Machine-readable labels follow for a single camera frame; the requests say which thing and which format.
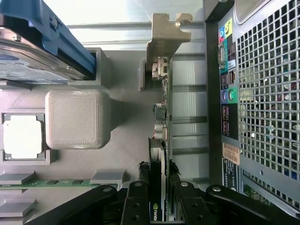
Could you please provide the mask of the green RAM stick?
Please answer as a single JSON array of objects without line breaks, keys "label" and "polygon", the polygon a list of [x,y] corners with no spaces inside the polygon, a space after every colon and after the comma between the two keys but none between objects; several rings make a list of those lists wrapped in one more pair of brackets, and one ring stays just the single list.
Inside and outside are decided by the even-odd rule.
[{"label": "green RAM stick", "polygon": [[29,188],[69,188],[69,187],[88,187],[94,188],[100,186],[100,184],[93,184],[90,180],[73,180],[73,179],[63,179],[63,180],[42,180],[33,179],[27,181],[21,185],[0,185],[0,189],[29,189]]}]

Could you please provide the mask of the grey printed parts rack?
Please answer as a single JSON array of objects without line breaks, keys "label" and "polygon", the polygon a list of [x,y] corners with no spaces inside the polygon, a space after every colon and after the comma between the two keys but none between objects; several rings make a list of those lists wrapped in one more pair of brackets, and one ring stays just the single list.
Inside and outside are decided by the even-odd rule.
[{"label": "grey printed parts rack", "polygon": [[[149,158],[152,103],[160,98],[141,91],[146,52],[92,52],[97,59],[94,81],[0,81],[0,185],[73,179],[120,190],[138,179],[139,164]],[[12,115],[35,115],[42,122],[43,151],[36,159],[12,159],[4,152],[3,124]],[[0,189],[0,225],[25,225],[91,189]]]}]

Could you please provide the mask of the silver CPU chip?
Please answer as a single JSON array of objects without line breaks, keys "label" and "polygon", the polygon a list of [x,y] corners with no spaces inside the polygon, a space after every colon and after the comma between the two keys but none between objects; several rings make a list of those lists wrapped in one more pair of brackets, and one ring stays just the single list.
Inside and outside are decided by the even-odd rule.
[{"label": "silver CPU chip", "polygon": [[43,126],[35,115],[12,115],[3,126],[4,152],[12,159],[36,159],[43,151]]}]

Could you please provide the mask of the open grey PC case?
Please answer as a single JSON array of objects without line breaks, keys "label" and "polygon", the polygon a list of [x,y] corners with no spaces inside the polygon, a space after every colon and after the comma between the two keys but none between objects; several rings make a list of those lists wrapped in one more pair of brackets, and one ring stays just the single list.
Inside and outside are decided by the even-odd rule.
[{"label": "open grey PC case", "polygon": [[300,0],[203,0],[221,183],[300,220]]}]

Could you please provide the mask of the hard disk with blue caddy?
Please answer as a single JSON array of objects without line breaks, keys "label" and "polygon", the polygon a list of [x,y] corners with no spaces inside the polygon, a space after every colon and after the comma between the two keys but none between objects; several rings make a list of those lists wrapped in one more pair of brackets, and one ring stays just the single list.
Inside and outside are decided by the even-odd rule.
[{"label": "hard disk with blue caddy", "polygon": [[44,0],[0,0],[0,81],[96,79],[96,58]]}]

